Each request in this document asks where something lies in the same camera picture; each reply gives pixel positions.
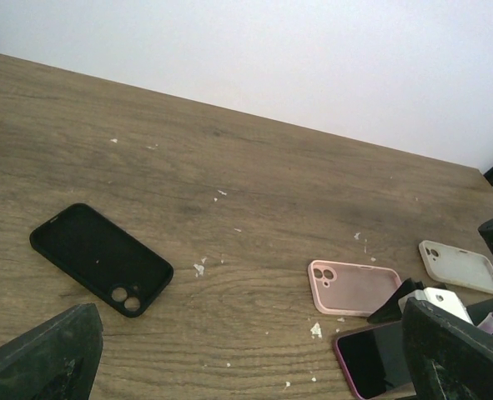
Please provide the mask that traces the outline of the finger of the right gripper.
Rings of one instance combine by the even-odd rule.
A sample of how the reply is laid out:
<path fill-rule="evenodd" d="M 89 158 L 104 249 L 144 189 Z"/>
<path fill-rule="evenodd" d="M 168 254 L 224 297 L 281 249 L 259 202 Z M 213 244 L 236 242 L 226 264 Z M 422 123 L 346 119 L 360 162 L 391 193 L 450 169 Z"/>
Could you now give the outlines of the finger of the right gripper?
<path fill-rule="evenodd" d="M 416 290 L 423 290 L 424 284 L 421 281 L 415 281 L 412 278 L 407 278 L 394 291 L 389 299 L 375 312 L 367 317 L 366 321 L 369 324 L 392 323 L 401 320 L 402 311 L 399 305 L 401 298 L 412 294 Z"/>

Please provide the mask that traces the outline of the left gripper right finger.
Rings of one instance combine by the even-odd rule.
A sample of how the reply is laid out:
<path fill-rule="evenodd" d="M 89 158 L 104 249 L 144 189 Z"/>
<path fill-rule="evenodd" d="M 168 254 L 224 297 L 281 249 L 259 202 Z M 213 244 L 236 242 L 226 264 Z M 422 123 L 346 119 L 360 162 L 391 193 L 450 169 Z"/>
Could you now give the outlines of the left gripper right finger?
<path fill-rule="evenodd" d="M 413 399 L 493 399 L 493 333 L 414 299 L 401 326 Z"/>

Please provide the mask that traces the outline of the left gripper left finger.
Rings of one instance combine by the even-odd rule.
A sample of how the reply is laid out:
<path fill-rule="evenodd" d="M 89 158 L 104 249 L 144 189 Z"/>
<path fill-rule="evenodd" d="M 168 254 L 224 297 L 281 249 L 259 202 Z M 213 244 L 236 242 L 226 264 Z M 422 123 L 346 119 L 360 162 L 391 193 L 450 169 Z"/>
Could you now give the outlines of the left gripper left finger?
<path fill-rule="evenodd" d="M 0 399 L 88 399 L 102 351 L 97 307 L 73 306 L 0 347 Z"/>

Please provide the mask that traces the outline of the pink phone case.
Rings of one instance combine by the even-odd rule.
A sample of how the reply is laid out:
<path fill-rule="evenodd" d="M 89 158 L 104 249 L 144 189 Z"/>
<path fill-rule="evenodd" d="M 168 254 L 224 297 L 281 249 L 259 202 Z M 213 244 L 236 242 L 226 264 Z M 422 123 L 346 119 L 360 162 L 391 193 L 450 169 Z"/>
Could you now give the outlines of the pink phone case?
<path fill-rule="evenodd" d="M 368 317 L 401 285 L 390 268 L 347 262 L 314 260 L 307 273 L 314 305 L 327 315 Z"/>

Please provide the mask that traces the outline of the white phone case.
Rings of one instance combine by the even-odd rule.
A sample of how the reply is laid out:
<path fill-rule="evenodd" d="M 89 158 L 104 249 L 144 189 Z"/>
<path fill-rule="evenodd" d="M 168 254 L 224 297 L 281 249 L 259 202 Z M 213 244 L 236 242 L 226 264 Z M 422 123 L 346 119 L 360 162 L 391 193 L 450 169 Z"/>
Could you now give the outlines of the white phone case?
<path fill-rule="evenodd" d="M 418 248 L 435 281 L 493 295 L 493 265 L 486 256 L 429 240 Z"/>

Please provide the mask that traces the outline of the pink-edged black phone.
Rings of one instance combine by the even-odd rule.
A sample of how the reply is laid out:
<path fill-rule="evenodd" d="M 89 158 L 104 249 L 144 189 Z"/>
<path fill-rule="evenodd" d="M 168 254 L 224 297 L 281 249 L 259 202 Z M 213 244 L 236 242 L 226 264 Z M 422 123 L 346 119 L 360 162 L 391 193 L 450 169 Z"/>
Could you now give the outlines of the pink-edged black phone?
<path fill-rule="evenodd" d="M 358 399 L 376 399 L 412 384 L 400 322 L 340 334 L 334 338 L 333 349 L 350 391 Z"/>

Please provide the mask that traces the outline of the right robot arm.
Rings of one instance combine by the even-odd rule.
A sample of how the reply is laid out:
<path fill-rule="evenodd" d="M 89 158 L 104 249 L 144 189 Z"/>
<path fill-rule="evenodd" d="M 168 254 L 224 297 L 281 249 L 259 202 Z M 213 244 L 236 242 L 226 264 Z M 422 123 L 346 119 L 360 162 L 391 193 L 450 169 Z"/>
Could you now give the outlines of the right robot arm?
<path fill-rule="evenodd" d="M 493 256 L 493 218 L 478 227 L 478 233 Z M 371 324 L 399 321 L 409 299 L 426 300 L 458 318 L 473 323 L 467 308 L 446 284 L 493 294 L 493 261 L 487 257 L 457 247 L 424 240 L 419 251 L 428 275 L 439 282 L 427 287 L 411 278 L 404 280 L 383 306 L 367 317 Z M 493 310 L 478 323 L 487 333 L 493 333 Z"/>

